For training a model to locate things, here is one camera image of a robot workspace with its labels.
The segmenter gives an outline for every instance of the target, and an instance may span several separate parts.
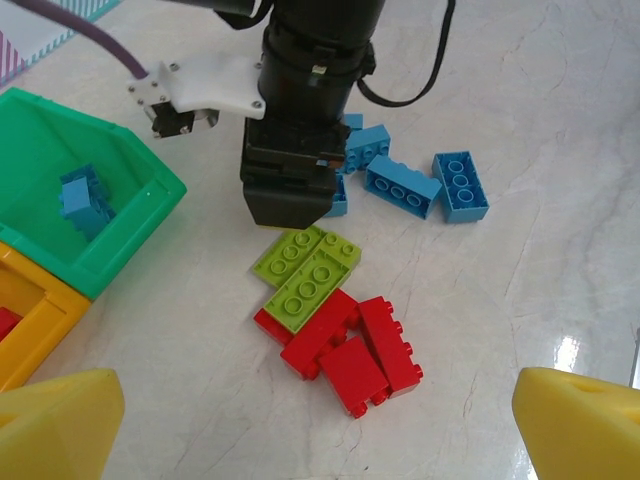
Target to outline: green plastic bin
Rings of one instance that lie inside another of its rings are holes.
[[[60,176],[88,163],[116,217],[91,242],[62,218]],[[0,96],[0,241],[91,299],[187,189],[131,131],[18,89]]]

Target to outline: striped box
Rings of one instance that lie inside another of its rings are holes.
[[[52,0],[61,7],[94,22],[120,0]],[[0,87],[14,79],[75,32],[27,12],[12,3],[0,2]]]

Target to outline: black cable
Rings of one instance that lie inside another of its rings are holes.
[[[449,40],[449,30],[451,29],[451,20],[453,18],[453,12],[456,9],[456,0],[448,0],[447,10],[444,12],[444,18],[442,20],[442,30],[440,31],[440,41],[438,43],[438,51],[436,53],[436,60],[433,65],[433,70],[431,71],[431,77],[429,77],[429,81],[422,89],[422,91],[411,100],[405,100],[401,102],[394,102],[393,100],[387,100],[386,98],[382,98],[380,95],[373,92],[369,86],[364,82],[363,79],[358,80],[358,88],[362,92],[362,95],[365,96],[369,101],[375,103],[376,105],[380,105],[381,107],[388,108],[401,108],[409,106],[422,97],[424,97],[429,91],[433,88],[438,79],[438,73],[440,73],[440,67],[442,66],[442,61],[444,60],[444,53],[447,49],[447,41]]]
[[[242,15],[234,15],[232,13],[224,12],[216,13],[234,30],[246,30],[247,28],[255,27],[264,20],[272,6],[273,0],[262,0],[262,3],[254,17],[243,17]]]
[[[96,27],[84,18],[74,15],[58,5],[48,0],[8,0],[9,2],[24,8],[25,10],[40,15],[52,22],[64,25],[71,30],[75,30],[81,35],[93,40],[129,69],[131,74],[137,78],[145,78],[148,73],[138,62],[138,60],[118,41],[104,30]]]

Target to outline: robotic arm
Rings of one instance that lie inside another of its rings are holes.
[[[448,0],[436,63],[420,94],[385,100],[363,78],[376,68],[371,37],[385,0],[172,0],[214,10],[235,30],[269,16],[261,59],[207,52],[144,69],[122,46],[46,0],[9,0],[77,30],[132,72],[128,90],[158,138],[213,127],[221,111],[246,118],[240,178],[259,225],[304,229],[326,214],[350,134],[344,107],[354,84],[374,103],[402,107],[433,86],[455,0]]]

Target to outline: white marble surface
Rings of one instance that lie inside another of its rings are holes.
[[[387,4],[370,83],[404,98],[428,76],[444,2]],[[128,0],[100,23],[147,62],[259,54],[258,29],[159,1]],[[106,479],[534,479],[510,408],[519,369],[629,378],[639,58],[637,0],[467,0],[432,94],[394,111],[353,95],[349,110],[387,125],[397,160],[428,171],[435,152],[470,149],[492,204],[476,225],[439,211],[424,222],[349,177],[350,214],[321,222],[363,248],[345,289],[395,304],[425,371],[354,421],[252,323],[270,290],[249,269],[277,233],[242,200],[241,120],[153,141],[125,71],[74,39],[16,84],[133,129],[189,194],[34,380],[117,370],[127,412]]]

